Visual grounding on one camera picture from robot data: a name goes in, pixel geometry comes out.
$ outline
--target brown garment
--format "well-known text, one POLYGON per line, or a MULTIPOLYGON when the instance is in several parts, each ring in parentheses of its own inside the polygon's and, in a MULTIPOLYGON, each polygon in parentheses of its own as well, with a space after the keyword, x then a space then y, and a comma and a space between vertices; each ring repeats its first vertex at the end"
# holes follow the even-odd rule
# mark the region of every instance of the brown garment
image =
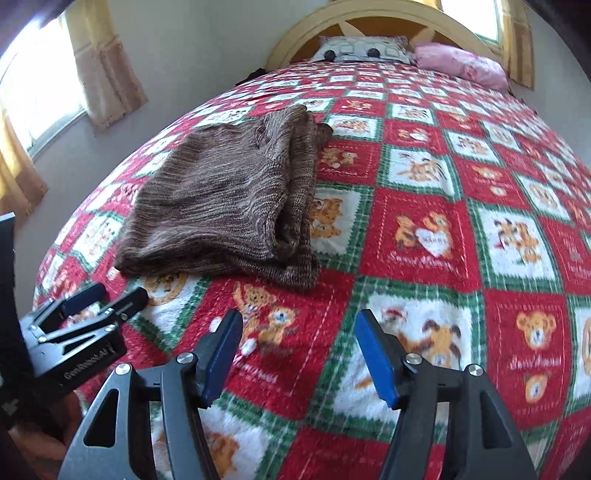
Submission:
POLYGON ((142 188, 119 237, 126 275, 245 272, 312 288, 308 211, 332 129, 303 105, 196 131, 142 188))

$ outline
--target bright daylight window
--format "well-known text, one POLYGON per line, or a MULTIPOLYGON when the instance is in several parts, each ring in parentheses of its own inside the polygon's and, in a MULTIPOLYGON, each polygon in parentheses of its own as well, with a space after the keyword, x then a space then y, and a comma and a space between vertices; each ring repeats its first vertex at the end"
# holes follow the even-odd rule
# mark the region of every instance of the bright daylight window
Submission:
POLYGON ((0 83, 0 100, 25 149, 35 152, 82 110, 82 89, 65 22, 20 35, 0 83))
POLYGON ((484 40, 500 43, 496 0, 441 0, 441 10, 484 40))

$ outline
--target sunburst headboard design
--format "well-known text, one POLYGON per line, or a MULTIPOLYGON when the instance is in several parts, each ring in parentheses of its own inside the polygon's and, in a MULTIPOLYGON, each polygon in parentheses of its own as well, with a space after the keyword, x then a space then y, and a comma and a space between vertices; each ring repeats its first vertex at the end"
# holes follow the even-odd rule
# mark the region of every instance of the sunburst headboard design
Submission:
POLYGON ((291 27, 271 52, 266 70, 309 59, 320 48, 321 35, 405 35, 411 48, 432 40, 495 58, 474 33, 435 8, 411 0, 340 0, 291 27))

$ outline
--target red checkered blanket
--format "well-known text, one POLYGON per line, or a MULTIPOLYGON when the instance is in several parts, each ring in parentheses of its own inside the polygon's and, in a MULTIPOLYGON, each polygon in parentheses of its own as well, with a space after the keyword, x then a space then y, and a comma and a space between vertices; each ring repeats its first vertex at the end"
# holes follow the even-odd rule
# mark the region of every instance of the red checkered blanket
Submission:
MULTIPOLYGON (((61 230, 35 301, 91 281, 111 298, 145 287, 150 305, 124 327, 124 360, 136 368, 192 349, 239 309, 245 341, 226 390, 202 412, 223 478, 377 478, 397 414, 375 394, 352 332, 367 307, 433 364, 483 365, 541 477, 556 480, 591 429, 590 177, 509 95, 399 64, 296 64, 192 110, 123 161, 61 230), (294 103, 335 132, 309 214, 324 265, 311 293, 256 278, 123 278, 113 268, 138 189, 187 134, 294 103)), ((85 386, 87 399, 103 380, 85 386)))

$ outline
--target window sill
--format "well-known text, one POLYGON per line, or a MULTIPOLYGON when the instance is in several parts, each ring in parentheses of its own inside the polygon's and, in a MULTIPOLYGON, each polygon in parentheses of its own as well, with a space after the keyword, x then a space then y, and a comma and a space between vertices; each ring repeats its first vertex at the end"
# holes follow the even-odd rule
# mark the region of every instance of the window sill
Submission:
POLYGON ((31 157, 32 161, 35 162, 37 157, 61 134, 63 134, 68 128, 74 125, 80 118, 86 115, 84 109, 80 109, 74 114, 66 115, 59 121, 53 124, 49 129, 40 136, 35 144, 27 150, 27 153, 31 157))

